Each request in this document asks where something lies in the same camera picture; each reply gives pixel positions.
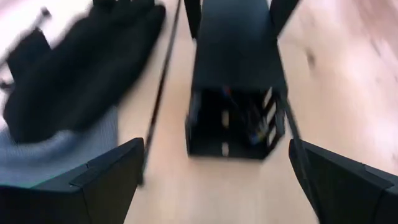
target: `black cable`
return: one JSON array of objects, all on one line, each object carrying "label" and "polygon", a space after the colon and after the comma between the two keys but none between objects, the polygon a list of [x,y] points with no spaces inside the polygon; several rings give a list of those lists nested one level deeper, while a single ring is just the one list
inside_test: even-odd
[{"label": "black cable", "polygon": [[314,211],[317,214],[319,220],[323,220],[320,201],[318,197],[318,192],[316,191],[316,187],[313,184],[313,174],[311,170],[311,163],[308,157],[307,151],[304,149],[303,143],[301,141],[299,129],[296,126],[294,114],[292,112],[292,108],[290,107],[289,99],[287,96],[281,96],[281,103],[282,106],[285,108],[287,121],[289,122],[290,130],[292,131],[292,137],[294,146],[297,152],[298,163],[302,170],[302,177],[304,183],[307,185],[308,189],[308,199],[312,206],[314,207]]},{"label": "black cable", "polygon": [[167,53],[166,53],[166,57],[165,57],[164,64],[163,64],[162,74],[160,76],[160,82],[159,82],[159,87],[157,90],[155,106],[154,106],[152,118],[151,118],[150,124],[149,124],[149,130],[148,130],[147,137],[146,137],[144,164],[142,166],[142,172],[145,171],[147,160],[148,160],[148,155],[150,153],[150,147],[152,145],[152,140],[154,137],[155,126],[156,126],[156,122],[157,122],[157,115],[159,114],[159,108],[160,108],[160,102],[162,100],[165,78],[166,78],[167,72],[169,70],[169,63],[170,63],[170,59],[172,56],[175,36],[177,33],[177,25],[178,25],[178,18],[179,18],[179,14],[180,14],[180,8],[181,8],[181,0],[178,0],[177,10],[175,11],[175,15],[174,15],[172,34],[171,34],[171,38],[169,41],[169,45],[167,46]]}]

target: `wooden floor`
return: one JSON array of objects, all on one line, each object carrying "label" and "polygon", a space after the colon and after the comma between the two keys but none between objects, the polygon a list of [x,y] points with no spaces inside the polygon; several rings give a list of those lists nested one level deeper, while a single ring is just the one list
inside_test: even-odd
[{"label": "wooden floor", "polygon": [[[85,8],[81,1],[62,7],[42,1],[60,24],[66,20],[54,12]],[[147,132],[177,2],[164,1],[165,30],[119,110],[120,143]],[[302,138],[395,175],[397,12],[394,0],[303,0],[279,40]],[[49,36],[55,37],[59,31],[51,30],[62,26],[51,26]],[[194,52],[183,10],[146,185],[137,190],[126,223],[317,223],[289,162],[289,134],[263,163],[187,157],[183,122]]]}]

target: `light wood floor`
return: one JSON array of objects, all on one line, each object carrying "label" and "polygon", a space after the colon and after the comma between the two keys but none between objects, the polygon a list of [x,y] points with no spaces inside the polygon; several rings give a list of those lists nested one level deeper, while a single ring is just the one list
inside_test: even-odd
[{"label": "light wood floor", "polygon": [[[147,132],[177,2],[164,1],[165,30],[119,110],[120,143]],[[67,18],[84,11],[88,0],[36,2],[54,14],[55,25],[44,31],[56,40]],[[398,4],[393,3],[303,0],[279,46],[303,139],[398,175]],[[26,10],[36,15],[32,8]],[[8,27],[0,23],[0,28]],[[146,185],[137,190],[126,223],[316,223],[290,166],[289,134],[263,163],[187,157],[183,122],[195,44],[184,10],[177,32]]]}]

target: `gray fabric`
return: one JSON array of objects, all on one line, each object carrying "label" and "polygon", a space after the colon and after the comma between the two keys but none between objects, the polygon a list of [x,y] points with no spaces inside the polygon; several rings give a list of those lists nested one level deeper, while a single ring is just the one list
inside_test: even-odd
[{"label": "gray fabric", "polygon": [[0,131],[0,185],[32,187],[118,145],[118,111],[111,108],[85,133],[61,131],[44,142],[17,145]]}]

